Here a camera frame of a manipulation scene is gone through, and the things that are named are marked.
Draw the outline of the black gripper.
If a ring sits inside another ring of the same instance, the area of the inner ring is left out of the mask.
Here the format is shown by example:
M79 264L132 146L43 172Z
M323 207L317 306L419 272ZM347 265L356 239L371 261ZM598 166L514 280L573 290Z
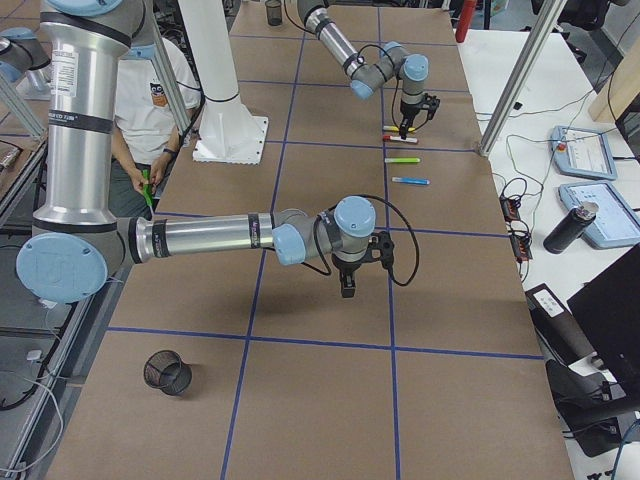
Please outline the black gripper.
M403 140L407 139L410 130L413 128L413 119L422 111L426 94L409 94L403 92L401 95L400 112L402 121L399 125L399 135Z
M331 254L333 265L339 270L341 282L341 296L343 298L353 298L356 292L355 272L365 262L367 251L344 252L339 251Z

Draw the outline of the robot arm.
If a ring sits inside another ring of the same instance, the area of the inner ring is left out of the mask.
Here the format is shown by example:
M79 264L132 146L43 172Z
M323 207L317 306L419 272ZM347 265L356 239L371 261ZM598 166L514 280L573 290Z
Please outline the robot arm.
M367 65L320 1L297 1L310 27L343 67L360 98L384 80ZM180 4L207 99L200 160L259 162L268 119L242 103L220 1ZM108 209L117 69L131 50L155 41L150 1L43 1L41 27L52 41L46 200L34 213L32 239L21 248L16 272L36 296L74 303L92 296L125 262L241 249L273 248L283 265L322 254L357 262L375 226L368 200L348 196L315 218L295 209L200 220L116 219Z
M399 134L405 138L420 112L432 120L440 100L426 93L429 62L422 54L412 54L397 42L380 48L380 59L367 63L328 14L328 1L299 1L297 12L304 27L314 34L332 54L350 79L350 87L361 99L367 99L394 78L402 84Z

